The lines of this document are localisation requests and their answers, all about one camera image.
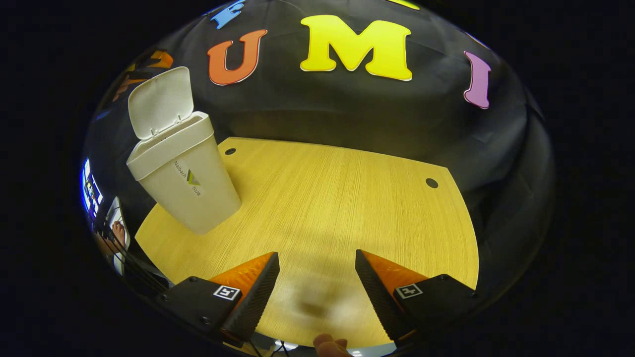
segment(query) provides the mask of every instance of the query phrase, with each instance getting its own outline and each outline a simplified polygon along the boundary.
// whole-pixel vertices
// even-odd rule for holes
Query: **finger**
[[[346,349],[346,346],[348,346],[349,341],[347,339],[337,339],[335,340],[335,343],[344,347],[344,349]]]
[[[319,357],[351,357],[346,349],[335,342],[324,342],[316,348]]]
[[[333,336],[328,333],[321,333],[313,340],[313,347],[318,348],[319,345],[325,342],[333,342]]]

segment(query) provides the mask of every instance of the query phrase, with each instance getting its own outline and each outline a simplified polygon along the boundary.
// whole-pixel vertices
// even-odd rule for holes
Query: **logo on trash can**
[[[181,162],[179,162],[179,160],[174,160],[173,166],[177,170],[177,173],[185,180],[186,183],[188,183],[192,192],[194,192],[196,196],[203,194],[203,188],[201,187],[200,182],[198,182],[192,170],[190,170],[182,160]]]
[[[192,173],[192,170],[187,170],[187,183],[190,184],[190,185],[198,185],[198,186],[201,185],[196,180],[196,177],[194,177],[194,174]]]

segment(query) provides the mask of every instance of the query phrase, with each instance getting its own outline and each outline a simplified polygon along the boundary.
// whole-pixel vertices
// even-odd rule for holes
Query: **dark background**
[[[111,82],[147,47],[217,3],[3,5],[10,44],[4,85],[16,110],[6,122],[8,130],[28,134],[4,140],[6,176],[15,188],[8,196],[19,195],[13,199],[18,204],[7,207],[17,217],[7,219],[4,240],[11,259],[3,337],[12,342],[11,355],[71,349],[217,354],[166,323],[112,273],[86,237],[76,190],[82,140]],[[632,66],[620,28],[624,7],[560,0],[446,3],[462,9],[452,13],[469,16],[448,18],[506,59],[534,94],[547,118],[559,182],[554,223],[526,274],[424,354],[625,354],[632,344],[626,320],[632,233],[620,223],[632,191],[625,141],[632,126],[625,110]],[[24,152],[29,164],[14,167]]]

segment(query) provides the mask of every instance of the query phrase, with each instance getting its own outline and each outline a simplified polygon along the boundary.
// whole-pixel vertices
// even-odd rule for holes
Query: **blue letter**
[[[218,26],[216,27],[216,30],[220,30],[220,28],[225,26],[227,22],[230,22],[231,20],[234,19],[234,17],[240,15],[240,11],[238,10],[243,8],[244,5],[241,4],[243,1],[244,0],[236,1],[235,3],[229,5],[226,9],[217,13],[216,16],[210,19],[210,21],[216,20],[216,22],[218,22]]]

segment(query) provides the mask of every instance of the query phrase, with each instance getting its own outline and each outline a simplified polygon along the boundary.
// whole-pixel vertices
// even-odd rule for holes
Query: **screen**
[[[91,219],[95,219],[104,197],[99,191],[97,183],[93,179],[93,175],[90,173],[90,162],[88,159],[84,162],[84,168],[82,169],[81,187],[84,198],[84,208]]]

